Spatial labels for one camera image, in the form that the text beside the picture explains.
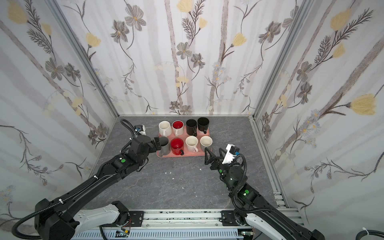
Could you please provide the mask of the large grey upside-down mug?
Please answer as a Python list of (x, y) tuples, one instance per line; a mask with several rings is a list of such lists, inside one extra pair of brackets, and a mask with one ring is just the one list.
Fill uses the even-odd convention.
[(164, 157), (170, 154), (170, 140), (167, 137), (160, 137), (161, 149), (158, 151), (159, 157)]

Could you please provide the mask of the small grey upside-down mug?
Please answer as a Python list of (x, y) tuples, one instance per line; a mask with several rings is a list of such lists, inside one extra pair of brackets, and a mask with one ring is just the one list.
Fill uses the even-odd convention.
[(203, 136), (200, 139), (200, 145), (201, 145), (201, 150), (204, 152), (205, 149), (207, 148), (208, 150), (212, 151), (212, 144), (213, 144), (213, 139), (209, 136)]

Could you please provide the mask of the cream ribbed mug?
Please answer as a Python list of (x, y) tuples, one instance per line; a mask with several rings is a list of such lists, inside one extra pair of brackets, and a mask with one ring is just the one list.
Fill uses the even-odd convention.
[(159, 134), (161, 137), (169, 137), (173, 133), (171, 124), (168, 121), (160, 122), (158, 127), (159, 127)]

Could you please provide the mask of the red upside-down mug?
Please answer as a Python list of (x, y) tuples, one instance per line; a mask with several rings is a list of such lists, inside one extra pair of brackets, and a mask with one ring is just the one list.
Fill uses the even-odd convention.
[(170, 142), (171, 151), (176, 156), (183, 156), (184, 152), (184, 141), (180, 138), (174, 138)]

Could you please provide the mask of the pink upside-down mug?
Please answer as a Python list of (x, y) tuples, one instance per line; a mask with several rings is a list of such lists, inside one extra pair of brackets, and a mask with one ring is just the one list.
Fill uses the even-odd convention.
[(187, 149), (191, 153), (198, 153), (199, 150), (197, 148), (199, 140), (195, 136), (189, 136), (186, 138), (185, 143), (187, 145)]

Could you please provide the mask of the white mug red inside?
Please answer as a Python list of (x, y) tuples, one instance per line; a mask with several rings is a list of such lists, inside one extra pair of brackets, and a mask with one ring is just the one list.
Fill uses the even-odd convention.
[(184, 122), (177, 120), (172, 123), (173, 133), (176, 137), (184, 134)]

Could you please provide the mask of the grey mug white base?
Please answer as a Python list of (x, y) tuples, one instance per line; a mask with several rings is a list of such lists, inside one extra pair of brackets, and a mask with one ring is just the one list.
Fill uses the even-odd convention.
[(207, 134), (209, 129), (209, 119), (205, 117), (198, 118), (198, 130), (204, 134)]

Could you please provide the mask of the black mug white rim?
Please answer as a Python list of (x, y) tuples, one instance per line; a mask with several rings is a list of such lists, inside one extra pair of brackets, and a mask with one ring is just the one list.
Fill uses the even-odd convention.
[(189, 136), (197, 137), (197, 127), (198, 123), (196, 120), (189, 119), (186, 121), (186, 130)]

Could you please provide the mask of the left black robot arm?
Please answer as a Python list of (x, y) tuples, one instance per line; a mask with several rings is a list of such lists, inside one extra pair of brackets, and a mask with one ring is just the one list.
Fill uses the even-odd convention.
[(102, 226), (129, 225), (132, 217), (120, 201), (94, 210), (82, 208), (104, 190), (144, 166), (150, 153), (161, 149), (160, 139), (145, 135), (133, 138), (126, 149), (102, 164), (97, 173), (68, 193), (52, 201), (43, 199), (35, 212), (12, 227), (12, 234), (24, 240), (70, 240), (80, 232)]

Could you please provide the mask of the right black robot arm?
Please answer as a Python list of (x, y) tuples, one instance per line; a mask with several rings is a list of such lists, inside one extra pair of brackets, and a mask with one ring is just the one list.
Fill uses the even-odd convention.
[(235, 207), (235, 219), (240, 225), (247, 224), (272, 240), (325, 239), (320, 231), (310, 231), (274, 208), (247, 183), (248, 164), (244, 155), (221, 148), (218, 156), (209, 148), (205, 148), (204, 153), (205, 165), (210, 165), (213, 171), (216, 170), (220, 180), (225, 183), (229, 198)]

